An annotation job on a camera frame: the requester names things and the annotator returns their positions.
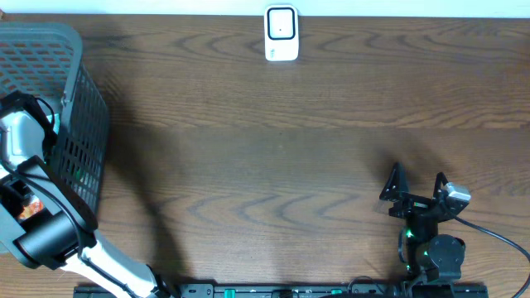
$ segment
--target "cable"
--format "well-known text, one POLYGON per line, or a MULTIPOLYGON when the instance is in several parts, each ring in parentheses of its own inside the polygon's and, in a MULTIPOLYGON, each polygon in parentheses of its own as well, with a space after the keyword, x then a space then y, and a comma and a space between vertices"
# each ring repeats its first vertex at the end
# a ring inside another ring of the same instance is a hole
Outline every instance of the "cable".
POLYGON ((47 196, 48 198, 50 198, 54 203, 56 203, 59 208, 65 213, 66 217, 68 218, 68 220, 70 221, 70 223, 72 224, 72 226, 74 226, 74 231, 75 231, 75 236, 77 237, 77 242, 78 242, 78 249, 77 249, 77 258, 82 261, 82 263, 84 265, 86 265, 87 267, 91 268, 92 270, 94 270, 95 272, 97 272, 100 276, 102 276, 104 279, 106 279, 107 281, 111 282, 112 284, 114 284, 115 286, 118 286, 120 289, 122 289, 122 291, 126 292, 127 294, 129 294, 132 298, 136 298, 137 296, 127 287, 127 285, 124 285, 122 284, 121 282, 119 281, 116 281, 114 278, 112 278, 107 272, 104 272, 103 270, 101 270, 99 267, 97 267, 96 265, 94 265, 89 259, 85 259, 83 257, 83 248, 84 248, 84 244, 83 244, 83 238, 81 237, 81 227, 75 222, 75 219, 74 219, 74 216, 72 215, 72 213, 66 208, 66 206, 59 200, 57 199, 57 197, 55 197, 50 191, 46 190, 44 187, 38 185, 37 183, 31 181, 30 179, 28 179, 27 177, 25 177, 24 175, 14 171, 11 169, 11 167, 9 167, 9 165, 7 164, 7 162, 3 159, 3 146, 0 146, 0 165, 2 165, 2 167, 9 173, 11 174, 13 177, 19 179, 20 181, 24 182, 25 184, 29 185, 29 186, 32 186, 34 187, 36 190, 40 191, 43 195, 47 196))
POLYGON ((381 287, 373 280, 372 277, 370 276, 357 276, 355 277, 349 284, 348 284, 348 293, 351 293, 351 287, 357 283, 357 281, 359 279, 367 279, 367 280, 370 280, 377 288, 378 290, 381 292, 381 294, 384 295, 384 291, 383 289, 381 289, 381 287))
POLYGON ((51 129, 53 130, 53 127, 55 126, 55 113, 53 112, 53 108, 51 108, 50 104, 47 103, 44 99, 41 98, 35 98, 37 101, 40 101, 43 103, 48 109, 50 109, 51 113, 51 129))
MULTIPOLYGON (((524 248, 521 248, 518 244, 516 244, 515 242, 513 242, 512 240, 504 237, 504 236, 501 236, 495 232, 492 232, 490 230, 488 230, 487 228, 482 228, 480 227, 479 225, 477 224, 474 224, 474 223, 470 223, 469 221, 467 220, 464 220, 464 219, 461 219, 459 218, 456 214, 452 213, 451 210, 447 207, 447 203, 444 201, 444 204, 443 204, 444 208, 446 209, 447 213, 453 217, 453 219, 455 219, 456 221, 458 221, 459 223, 461 224, 464 224, 470 228, 474 228, 476 230, 479 230, 480 232, 482 233, 487 233, 489 236, 492 236, 492 237, 495 237, 497 238, 498 240, 502 241, 502 242, 505 242, 507 244, 509 244, 510 246, 514 247, 515 249, 519 250, 527 259, 528 259, 528 262, 530 263, 530 253, 528 253, 524 248)), ((515 293, 515 295, 513 295, 512 298, 518 298, 520 297, 524 292, 525 290, 528 288, 528 286, 530 285, 530 274, 528 274, 528 278, 527 280, 524 282, 523 286, 521 286, 521 288, 519 289, 519 291, 517 291, 517 293, 515 293)))

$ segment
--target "gray basket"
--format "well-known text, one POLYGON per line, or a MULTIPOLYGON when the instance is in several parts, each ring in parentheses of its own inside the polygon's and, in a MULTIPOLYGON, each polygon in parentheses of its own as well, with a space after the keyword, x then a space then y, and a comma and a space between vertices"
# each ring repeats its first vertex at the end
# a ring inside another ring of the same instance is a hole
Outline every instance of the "gray basket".
POLYGON ((20 90, 60 115, 50 166, 96 212, 109 118, 82 55, 80 35, 67 25, 0 22, 0 98, 20 90))

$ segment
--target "white rectangular object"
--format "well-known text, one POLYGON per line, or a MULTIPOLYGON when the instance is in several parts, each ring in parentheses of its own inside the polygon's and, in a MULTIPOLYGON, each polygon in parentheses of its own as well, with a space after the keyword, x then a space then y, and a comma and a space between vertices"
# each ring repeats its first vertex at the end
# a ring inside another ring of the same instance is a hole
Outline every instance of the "white rectangular object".
POLYGON ((265 58, 290 61, 298 57, 298 11, 292 5, 271 5, 263 17, 265 58))

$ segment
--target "black cable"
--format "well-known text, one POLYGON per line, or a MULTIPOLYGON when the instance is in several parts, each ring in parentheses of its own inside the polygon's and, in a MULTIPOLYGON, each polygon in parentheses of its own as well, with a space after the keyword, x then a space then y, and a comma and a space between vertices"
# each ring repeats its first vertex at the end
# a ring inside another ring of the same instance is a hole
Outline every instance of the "black cable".
POLYGON ((372 282, 372 283, 378 288, 378 290, 381 292, 381 294, 384 295, 384 291, 383 291, 383 289, 381 289, 381 287, 377 284, 377 282, 375 282, 375 281, 373 280, 373 278, 370 277, 370 276, 357 276, 357 277, 355 277, 355 278, 354 278, 354 279, 348 284, 348 293, 351 293, 351 292, 352 292, 351 287, 352 287, 354 284, 356 284, 357 281, 359 281, 360 279, 367 279, 367 280, 371 281, 371 282, 372 282))
POLYGON ((55 113, 53 112, 53 108, 51 108, 51 106, 44 100, 44 99, 41 99, 41 98, 35 98, 37 101, 40 101, 41 103, 43 103, 48 109, 50 109, 50 113, 51 113, 51 129, 53 130, 53 127, 55 126, 55 113))
MULTIPOLYGON (((467 220, 464 220, 464 219, 461 219, 459 218, 456 214, 453 214, 451 212, 451 210, 449 209, 449 207, 447 207, 447 203, 444 201, 444 207, 447 211, 447 213, 453 217, 453 219, 455 219, 456 221, 458 221, 459 223, 461 224, 464 224, 470 228, 474 228, 476 230, 479 230, 480 232, 482 233, 487 233, 489 236, 492 236, 492 237, 495 237, 497 238, 498 240, 504 242, 504 243, 507 243, 509 244, 510 246, 514 247, 515 249, 519 250, 527 259, 528 259, 528 262, 530 263, 530 253, 528 253, 524 248, 521 248, 517 243, 515 243, 514 241, 502 236, 502 235, 499 235, 495 232, 492 232, 490 230, 488 230, 487 228, 482 228, 480 227, 479 225, 476 225, 474 223, 470 223, 469 221, 467 220)), ((517 291, 517 293, 515 293, 515 295, 513 295, 512 298, 518 298, 520 297, 528 288, 528 286, 530 285, 530 274, 528 274, 528 278, 527 280, 524 282, 524 285, 521 286, 521 288, 519 289, 519 291, 517 291)))
POLYGON ((90 260, 87 260, 83 257, 83 248, 84 248, 84 244, 83 244, 83 238, 81 237, 81 227, 77 224, 77 222, 75 222, 75 219, 74 219, 74 216, 72 215, 72 213, 66 208, 66 206, 59 200, 57 199, 57 197, 55 197, 50 191, 46 190, 44 187, 38 185, 37 183, 31 181, 30 179, 28 179, 27 177, 25 177, 24 175, 12 170, 9 165, 7 164, 7 162, 3 159, 3 146, 0 146, 0 165, 2 165, 2 167, 9 173, 11 174, 13 177, 19 179, 20 181, 24 182, 26 185, 29 185, 29 186, 32 186, 34 187, 36 190, 40 191, 43 195, 47 196, 48 198, 50 198, 54 203, 56 203, 59 208, 65 213, 66 217, 68 218, 68 220, 70 221, 70 223, 72 224, 72 226, 74 226, 74 231, 75 231, 75 236, 77 237, 77 242, 78 242, 78 249, 77 249, 77 258, 82 261, 82 263, 88 267, 90 267, 92 270, 94 270, 95 272, 97 272, 99 275, 101 275, 104 279, 106 279, 107 281, 111 282, 112 284, 114 284, 115 286, 118 286, 120 289, 122 289, 122 291, 126 292, 127 294, 129 294, 132 298, 136 298, 137 296, 127 287, 127 285, 124 285, 122 284, 121 282, 119 281, 116 281, 114 280, 114 278, 112 278, 107 272, 104 272, 103 270, 99 269, 99 267, 95 266, 90 260))

